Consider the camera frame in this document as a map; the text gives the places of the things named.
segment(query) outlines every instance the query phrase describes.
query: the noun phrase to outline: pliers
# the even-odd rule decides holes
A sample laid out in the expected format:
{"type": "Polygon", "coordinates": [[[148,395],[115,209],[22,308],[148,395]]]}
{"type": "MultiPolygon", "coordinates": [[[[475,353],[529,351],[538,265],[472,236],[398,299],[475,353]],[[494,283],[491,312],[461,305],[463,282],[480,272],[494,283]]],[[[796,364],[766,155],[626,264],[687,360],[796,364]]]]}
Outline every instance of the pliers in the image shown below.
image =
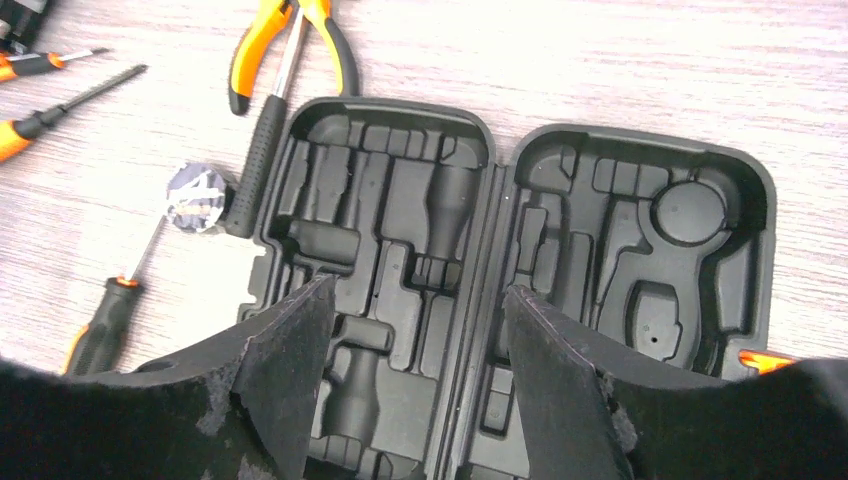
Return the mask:
{"type": "Polygon", "coordinates": [[[230,110],[234,114],[247,113],[265,52],[297,8],[303,10],[304,18],[318,30],[330,50],[339,95],[359,95],[356,60],[347,38],[331,16],[330,0],[260,0],[256,18],[242,37],[230,66],[230,110]]]}

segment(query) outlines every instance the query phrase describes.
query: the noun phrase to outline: open tool case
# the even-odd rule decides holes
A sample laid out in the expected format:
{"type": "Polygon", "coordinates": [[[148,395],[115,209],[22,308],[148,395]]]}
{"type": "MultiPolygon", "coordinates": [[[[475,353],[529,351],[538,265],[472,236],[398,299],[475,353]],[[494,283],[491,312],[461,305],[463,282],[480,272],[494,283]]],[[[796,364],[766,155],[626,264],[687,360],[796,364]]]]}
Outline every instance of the open tool case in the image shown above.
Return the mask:
{"type": "Polygon", "coordinates": [[[280,152],[240,314],[341,276],[306,478],[527,478],[511,283],[708,375],[766,346],[775,189],[742,152],[560,124],[500,167],[474,115],[365,98],[305,105],[280,152]]]}

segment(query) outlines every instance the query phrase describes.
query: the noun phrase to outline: empty tool case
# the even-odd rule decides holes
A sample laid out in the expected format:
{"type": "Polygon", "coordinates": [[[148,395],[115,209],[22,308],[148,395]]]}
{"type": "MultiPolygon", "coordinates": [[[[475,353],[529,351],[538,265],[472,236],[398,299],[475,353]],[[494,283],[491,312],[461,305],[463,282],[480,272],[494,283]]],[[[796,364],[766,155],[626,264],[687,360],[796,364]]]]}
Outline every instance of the empty tool case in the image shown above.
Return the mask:
{"type": "Polygon", "coordinates": [[[240,315],[340,275],[309,471],[528,478],[511,284],[670,365],[756,374],[739,354],[766,346],[777,203],[743,152],[557,124],[502,167],[471,113],[376,98],[313,100],[280,144],[240,315]]]}

